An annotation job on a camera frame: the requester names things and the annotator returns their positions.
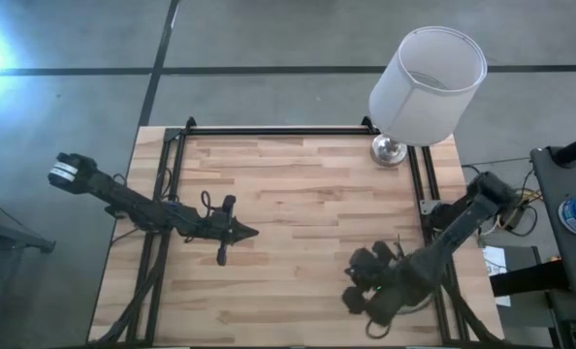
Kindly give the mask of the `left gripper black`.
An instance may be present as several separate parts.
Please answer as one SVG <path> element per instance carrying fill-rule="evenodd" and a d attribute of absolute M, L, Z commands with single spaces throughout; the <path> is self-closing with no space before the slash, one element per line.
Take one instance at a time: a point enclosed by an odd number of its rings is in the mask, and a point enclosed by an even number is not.
<path fill-rule="evenodd" d="M 219 266 L 225 266 L 228 247 L 244 239 L 257 237 L 258 231 L 241 224 L 238 220 L 233 221 L 236 203 L 234 195 L 227 195 L 221 206 L 211 204 L 210 194 L 202 194 L 201 201 L 207 212 L 201 220 L 199 230 L 202 232 L 203 238 L 217 239 L 220 242 L 216 263 Z"/>

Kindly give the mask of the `table lamp white shade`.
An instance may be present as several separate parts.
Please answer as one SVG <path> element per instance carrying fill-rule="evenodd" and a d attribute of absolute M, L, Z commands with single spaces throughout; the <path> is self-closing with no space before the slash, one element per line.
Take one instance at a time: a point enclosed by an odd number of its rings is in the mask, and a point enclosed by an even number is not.
<path fill-rule="evenodd" d="M 394 167 L 410 146 L 447 139 L 487 74 L 482 49 L 465 33 L 443 26 L 409 32 L 368 98 L 371 122 L 379 130 L 372 160 Z"/>

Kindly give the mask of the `black aluminium table frame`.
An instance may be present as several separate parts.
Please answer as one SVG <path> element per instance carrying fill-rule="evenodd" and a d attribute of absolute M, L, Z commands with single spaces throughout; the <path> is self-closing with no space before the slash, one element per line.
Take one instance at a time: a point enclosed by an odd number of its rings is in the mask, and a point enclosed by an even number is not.
<path fill-rule="evenodd" d="M 455 201 L 465 179 L 453 139 L 394 168 L 369 155 L 373 132 L 352 127 L 144 127 L 127 174 L 149 198 L 174 194 L 199 206 L 236 197 L 240 222 L 257 236 L 217 265 L 214 240 L 146 236 L 122 220 L 114 230 L 89 330 L 105 335 L 156 262 L 165 266 L 120 345 L 370 347 L 438 345 L 457 337 L 447 297 L 397 317 L 391 329 L 350 314 L 341 301 L 351 254 L 377 240 L 422 246 L 417 204 Z"/>

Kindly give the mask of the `white paper sheet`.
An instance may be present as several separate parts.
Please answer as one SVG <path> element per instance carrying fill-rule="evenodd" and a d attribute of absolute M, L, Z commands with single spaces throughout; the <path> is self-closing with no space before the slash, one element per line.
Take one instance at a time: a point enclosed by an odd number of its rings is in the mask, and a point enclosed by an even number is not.
<path fill-rule="evenodd" d="M 488 271 L 488 276 L 495 276 L 507 273 L 505 251 L 501 247 L 485 246 L 482 248 L 483 258 Z M 498 306 L 510 307 L 511 298 L 509 296 L 496 297 Z"/>

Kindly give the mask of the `dark grey side table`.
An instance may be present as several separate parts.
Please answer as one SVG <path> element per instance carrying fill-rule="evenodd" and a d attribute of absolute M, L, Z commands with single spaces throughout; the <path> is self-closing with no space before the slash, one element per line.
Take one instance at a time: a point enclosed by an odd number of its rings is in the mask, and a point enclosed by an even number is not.
<path fill-rule="evenodd" d="M 552 161 L 547 148 L 533 149 L 530 159 L 569 286 L 576 293 L 576 233 L 570 231 L 559 217 L 560 205 L 569 199 L 576 199 L 576 164 L 570 169 L 560 167 Z"/>

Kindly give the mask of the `black bench bar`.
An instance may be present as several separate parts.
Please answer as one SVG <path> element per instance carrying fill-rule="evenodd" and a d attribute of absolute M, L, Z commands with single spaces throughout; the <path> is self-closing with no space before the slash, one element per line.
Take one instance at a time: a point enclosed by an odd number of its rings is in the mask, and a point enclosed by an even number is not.
<path fill-rule="evenodd" d="M 570 288 L 562 261 L 493 275 L 490 277 L 490 282 L 496 297 Z"/>

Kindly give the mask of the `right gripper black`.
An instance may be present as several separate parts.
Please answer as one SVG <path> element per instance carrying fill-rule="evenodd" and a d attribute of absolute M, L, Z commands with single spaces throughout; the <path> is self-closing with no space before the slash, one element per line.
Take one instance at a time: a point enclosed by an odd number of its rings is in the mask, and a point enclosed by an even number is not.
<path fill-rule="evenodd" d="M 371 250 L 362 247 L 353 253 L 349 267 L 344 271 L 353 285 L 347 287 L 341 296 L 351 314 L 361 314 L 365 310 L 365 293 L 377 292 L 383 287 L 383 272 L 397 260 L 398 254 L 382 240 L 376 241 Z"/>

